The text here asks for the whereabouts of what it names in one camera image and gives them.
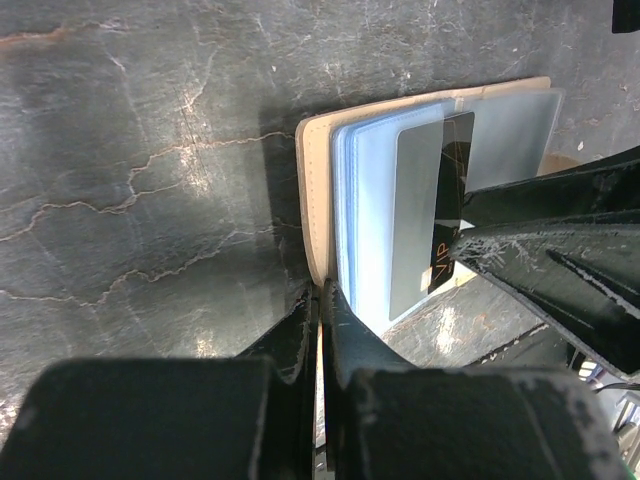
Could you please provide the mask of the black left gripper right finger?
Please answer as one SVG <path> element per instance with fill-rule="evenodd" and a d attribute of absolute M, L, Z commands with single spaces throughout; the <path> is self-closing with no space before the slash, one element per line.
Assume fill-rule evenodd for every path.
<path fill-rule="evenodd" d="M 595 396 L 549 368 L 424 369 L 322 290 L 326 455 L 339 479 L 626 479 Z"/>

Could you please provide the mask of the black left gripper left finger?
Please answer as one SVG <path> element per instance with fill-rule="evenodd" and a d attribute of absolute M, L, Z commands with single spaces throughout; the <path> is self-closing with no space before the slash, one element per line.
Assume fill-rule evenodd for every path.
<path fill-rule="evenodd" d="M 83 358 L 29 389 L 5 479 L 309 479 L 318 291 L 232 358 Z"/>

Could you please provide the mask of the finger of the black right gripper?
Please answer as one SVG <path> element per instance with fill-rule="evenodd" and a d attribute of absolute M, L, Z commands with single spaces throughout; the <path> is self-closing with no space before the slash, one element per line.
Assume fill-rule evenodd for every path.
<path fill-rule="evenodd" d="M 639 231 L 639 151 L 465 195 L 466 233 Z"/>
<path fill-rule="evenodd" d="M 615 375 L 638 379 L 638 211 L 471 228 L 450 255 Z"/>

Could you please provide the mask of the black VIP card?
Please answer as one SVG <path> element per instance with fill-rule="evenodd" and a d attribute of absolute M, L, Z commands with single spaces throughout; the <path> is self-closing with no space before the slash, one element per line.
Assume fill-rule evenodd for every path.
<path fill-rule="evenodd" d="M 397 141 L 389 317 L 396 320 L 449 281 L 461 223 L 475 115 L 402 131 Z"/>

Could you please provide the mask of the beige leather card holder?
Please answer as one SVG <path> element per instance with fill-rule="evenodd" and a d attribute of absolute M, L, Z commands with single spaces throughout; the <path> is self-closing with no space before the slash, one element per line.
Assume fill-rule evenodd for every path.
<path fill-rule="evenodd" d="M 335 279 L 376 333 L 389 317 L 397 141 L 407 129 L 472 112 L 467 193 L 536 177 L 564 100 L 548 77 L 351 107 L 299 123 L 296 157 L 302 229 L 312 279 Z"/>

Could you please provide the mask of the black plastic card box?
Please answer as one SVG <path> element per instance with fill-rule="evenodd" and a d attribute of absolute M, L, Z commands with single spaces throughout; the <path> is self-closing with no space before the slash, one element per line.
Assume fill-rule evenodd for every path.
<path fill-rule="evenodd" d="M 640 30 L 640 0 L 614 0 L 612 33 L 626 34 Z"/>

